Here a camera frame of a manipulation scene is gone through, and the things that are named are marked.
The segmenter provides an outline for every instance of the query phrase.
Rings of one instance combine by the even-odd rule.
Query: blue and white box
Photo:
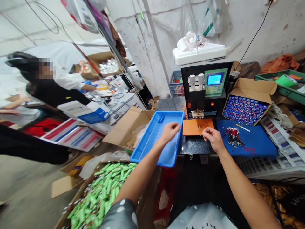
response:
[[[106,121],[110,117],[110,109],[104,104],[91,101],[87,106],[79,101],[72,101],[57,106],[59,110],[65,112],[74,119],[81,119],[86,123],[95,124]]]

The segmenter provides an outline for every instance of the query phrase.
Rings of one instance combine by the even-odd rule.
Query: woman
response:
[[[163,148],[173,139],[180,128],[181,125],[177,123],[165,126],[161,138],[125,181],[100,229],[137,228],[135,206],[150,180]],[[205,141],[211,142],[213,150],[218,154],[234,198],[250,227],[252,229],[280,229],[281,226],[274,213],[226,150],[220,132],[213,128],[207,128],[202,135]],[[204,224],[200,228],[216,227]]]
[[[26,91],[36,99],[52,106],[79,101],[87,105],[90,100],[78,90],[94,91],[96,87],[69,79],[54,78],[52,64],[30,54],[14,52],[7,57],[6,64],[16,67],[21,75],[30,83]]]
[[[22,106],[31,101],[28,97],[22,97],[14,102],[0,100],[0,119],[24,126],[30,122],[46,116],[46,113],[38,109],[29,109]]]

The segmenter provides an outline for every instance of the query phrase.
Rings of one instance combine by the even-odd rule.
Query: green control panel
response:
[[[221,96],[228,69],[215,69],[204,72],[206,97]]]

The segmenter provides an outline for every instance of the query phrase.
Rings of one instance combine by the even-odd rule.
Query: person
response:
[[[14,52],[7,58],[5,63],[18,68],[21,75],[29,81],[26,91],[37,101],[42,101],[54,108],[75,100],[87,105],[90,100],[78,90],[96,90],[96,87],[92,85],[56,78],[52,63],[46,62],[46,59],[40,59],[24,52]]]
[[[31,99],[26,96],[14,102],[0,100],[0,119],[24,126],[36,119],[43,118],[46,115],[45,112],[22,106],[23,103],[29,101]]]
[[[160,139],[126,179],[100,229],[137,228],[135,206],[150,180],[163,148],[180,128],[181,125],[177,123],[169,123],[164,127]],[[226,150],[220,132],[213,128],[206,128],[202,135],[205,141],[210,141],[213,150],[218,154],[233,196],[250,227],[252,229],[280,229],[281,226],[274,213]]]
[[[68,149],[66,146],[55,145],[0,124],[0,155],[59,165],[78,156],[78,152],[69,152]]]

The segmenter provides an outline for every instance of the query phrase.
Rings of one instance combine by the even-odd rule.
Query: black hair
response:
[[[42,66],[50,66],[49,62],[44,62],[36,56],[24,53],[13,52],[7,56],[8,61],[5,63],[10,67],[16,67],[20,70],[21,75],[30,83],[26,86],[26,91],[35,96],[37,93],[43,93],[44,87],[52,79],[39,79],[39,70]]]
[[[50,66],[49,62],[44,62],[36,56],[24,53],[13,52],[7,56],[5,63],[20,70],[21,75],[31,84],[38,83],[38,75],[41,66]]]

